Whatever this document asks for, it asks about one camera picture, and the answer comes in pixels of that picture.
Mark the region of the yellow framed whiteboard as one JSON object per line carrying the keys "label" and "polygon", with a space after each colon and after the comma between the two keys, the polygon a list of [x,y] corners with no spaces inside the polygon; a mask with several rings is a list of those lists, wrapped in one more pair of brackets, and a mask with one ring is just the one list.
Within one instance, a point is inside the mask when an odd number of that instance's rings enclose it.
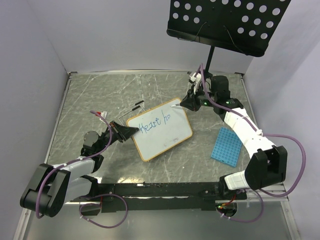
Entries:
{"label": "yellow framed whiteboard", "polygon": [[142,161],[148,162],[192,137],[185,110],[181,106],[171,107],[180,103],[181,99],[176,97],[126,121],[128,127],[139,128],[133,141]]}

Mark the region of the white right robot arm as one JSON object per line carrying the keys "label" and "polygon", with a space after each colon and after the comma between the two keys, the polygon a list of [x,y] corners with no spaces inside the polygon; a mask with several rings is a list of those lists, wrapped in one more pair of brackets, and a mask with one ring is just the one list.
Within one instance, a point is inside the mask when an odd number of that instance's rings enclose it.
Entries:
{"label": "white right robot arm", "polygon": [[236,190],[259,190],[281,183],[286,178],[287,150],[268,140],[250,119],[243,104],[231,97],[226,76],[210,77],[209,91],[200,73],[189,76],[190,89],[179,106],[191,111],[200,107],[211,107],[237,135],[248,152],[250,161],[245,170],[220,178],[218,193],[223,199],[230,199]]}

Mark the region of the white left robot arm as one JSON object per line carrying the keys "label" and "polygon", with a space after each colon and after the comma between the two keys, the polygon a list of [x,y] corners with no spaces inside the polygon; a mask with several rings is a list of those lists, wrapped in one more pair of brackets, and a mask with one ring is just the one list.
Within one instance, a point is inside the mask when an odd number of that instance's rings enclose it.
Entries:
{"label": "white left robot arm", "polygon": [[111,121],[101,134],[88,131],[78,158],[56,165],[42,163],[35,169],[22,193],[20,206],[34,211],[39,218],[54,217],[66,202],[80,197],[95,200],[99,195],[99,184],[91,174],[101,167],[102,153],[115,142],[127,141],[139,130]]}

